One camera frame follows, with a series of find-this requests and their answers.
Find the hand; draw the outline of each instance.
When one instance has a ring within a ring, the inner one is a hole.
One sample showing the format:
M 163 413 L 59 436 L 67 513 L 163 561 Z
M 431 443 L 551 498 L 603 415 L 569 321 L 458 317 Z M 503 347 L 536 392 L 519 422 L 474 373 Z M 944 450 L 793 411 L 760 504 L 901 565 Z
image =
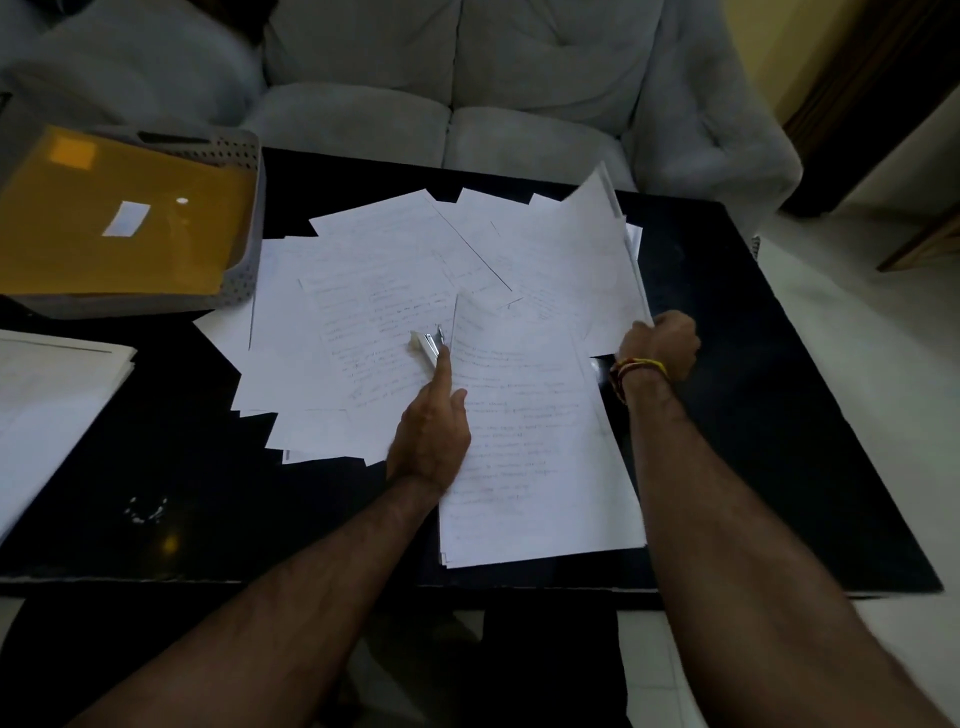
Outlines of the hand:
M 654 359 L 666 367 L 671 379 L 683 381 L 693 369 L 699 349 L 696 322 L 680 311 L 667 311 L 654 319 L 653 328 L 634 321 L 616 358 Z
M 441 494 L 453 484 L 470 447 L 464 401 L 466 389 L 450 396 L 450 349 L 440 347 L 437 371 L 403 413 L 387 455 L 387 479 L 419 475 L 435 483 Z

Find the sofa armrest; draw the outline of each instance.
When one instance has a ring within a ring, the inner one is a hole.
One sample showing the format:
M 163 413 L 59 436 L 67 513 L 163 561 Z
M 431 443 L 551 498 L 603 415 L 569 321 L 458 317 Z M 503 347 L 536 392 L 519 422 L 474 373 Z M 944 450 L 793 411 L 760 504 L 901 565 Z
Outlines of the sofa armrest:
M 235 126 L 265 87 L 257 49 L 187 0 L 96 0 L 0 75 L 66 126 Z
M 664 0 L 623 145 L 641 191 L 721 202 L 748 239 L 803 173 L 747 80 L 717 0 Z

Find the black table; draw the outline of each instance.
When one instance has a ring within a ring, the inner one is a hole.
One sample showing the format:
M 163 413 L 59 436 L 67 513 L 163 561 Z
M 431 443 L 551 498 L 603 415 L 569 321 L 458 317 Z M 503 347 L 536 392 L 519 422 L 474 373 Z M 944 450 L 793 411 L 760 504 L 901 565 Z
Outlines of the black table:
M 449 201 L 469 186 L 522 202 L 571 189 L 279 150 L 265 157 L 266 238 L 312 235 L 311 217 L 424 187 Z M 644 228 L 639 264 L 653 312 L 679 308 L 697 320 L 703 348 L 679 392 L 717 452 L 848 592 L 941 591 L 723 207 L 618 197 L 629 221 Z M 130 379 L 0 547 L 0 592 L 30 595 L 77 582 L 235 589 L 380 493 L 382 464 L 281 466 L 279 453 L 263 448 L 274 415 L 240 419 L 229 411 L 239 375 L 192 326 L 196 317 L 55 322 L 0 301 L 0 328 L 138 350 Z M 632 468 L 625 411 L 610 392 L 604 397 Z M 157 522 L 134 522 L 160 503 Z M 501 587 L 656 589 L 645 548 L 462 570 L 440 567 L 437 549 L 434 516 L 388 595 L 474 607 Z M 626 594 L 618 599 L 636 604 Z

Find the gray sofa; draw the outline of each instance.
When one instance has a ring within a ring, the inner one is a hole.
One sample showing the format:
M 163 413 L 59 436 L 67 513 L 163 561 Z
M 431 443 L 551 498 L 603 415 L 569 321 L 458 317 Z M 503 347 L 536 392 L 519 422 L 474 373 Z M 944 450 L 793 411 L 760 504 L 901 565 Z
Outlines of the gray sofa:
M 21 0 L 0 0 L 0 2 Z M 724 203 L 800 180 L 718 0 L 279 0 L 254 48 L 186 0 L 96 0 L 0 72 L 64 125 L 243 126 L 264 144 Z

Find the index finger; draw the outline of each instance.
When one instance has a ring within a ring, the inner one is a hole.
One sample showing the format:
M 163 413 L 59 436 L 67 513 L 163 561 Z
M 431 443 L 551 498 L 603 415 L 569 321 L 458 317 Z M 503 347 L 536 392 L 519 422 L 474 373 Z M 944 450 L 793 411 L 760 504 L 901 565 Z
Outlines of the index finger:
M 450 389 L 453 387 L 453 368 L 450 366 L 450 349 L 440 347 L 440 356 L 437 357 L 437 370 L 433 373 L 433 382 L 430 384 L 430 399 L 434 402 L 450 400 Z

